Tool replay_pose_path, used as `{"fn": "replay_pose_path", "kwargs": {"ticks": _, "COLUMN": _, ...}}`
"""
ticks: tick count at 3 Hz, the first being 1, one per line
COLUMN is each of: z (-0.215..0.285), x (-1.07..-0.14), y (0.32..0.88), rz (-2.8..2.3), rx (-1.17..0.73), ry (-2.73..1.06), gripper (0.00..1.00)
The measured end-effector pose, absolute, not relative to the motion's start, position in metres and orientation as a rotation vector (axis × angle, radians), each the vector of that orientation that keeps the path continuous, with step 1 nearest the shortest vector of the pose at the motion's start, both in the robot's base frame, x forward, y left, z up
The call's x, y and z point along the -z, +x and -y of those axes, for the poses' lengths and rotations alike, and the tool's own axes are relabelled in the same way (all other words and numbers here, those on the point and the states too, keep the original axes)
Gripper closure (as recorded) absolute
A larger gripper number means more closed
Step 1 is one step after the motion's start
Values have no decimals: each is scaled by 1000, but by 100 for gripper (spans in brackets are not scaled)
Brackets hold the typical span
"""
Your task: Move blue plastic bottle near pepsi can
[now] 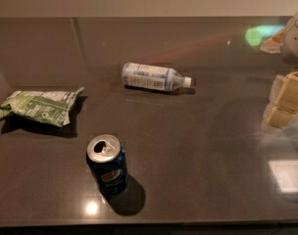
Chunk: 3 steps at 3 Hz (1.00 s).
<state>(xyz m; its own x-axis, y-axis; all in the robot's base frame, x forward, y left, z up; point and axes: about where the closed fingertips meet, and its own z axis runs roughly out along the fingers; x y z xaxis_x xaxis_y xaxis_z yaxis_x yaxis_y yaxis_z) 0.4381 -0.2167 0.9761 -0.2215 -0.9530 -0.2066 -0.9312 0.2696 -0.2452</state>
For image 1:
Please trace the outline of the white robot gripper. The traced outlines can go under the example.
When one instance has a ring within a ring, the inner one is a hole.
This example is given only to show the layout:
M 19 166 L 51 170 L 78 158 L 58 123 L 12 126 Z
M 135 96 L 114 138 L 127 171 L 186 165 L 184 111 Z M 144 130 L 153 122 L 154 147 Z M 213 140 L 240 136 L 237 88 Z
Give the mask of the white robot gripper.
M 284 28 L 281 42 L 283 60 L 298 66 L 298 11 Z M 286 76 L 277 75 L 273 81 L 270 103 L 266 106 L 261 128 L 267 133 L 276 133 L 286 128 L 298 112 L 298 71 Z

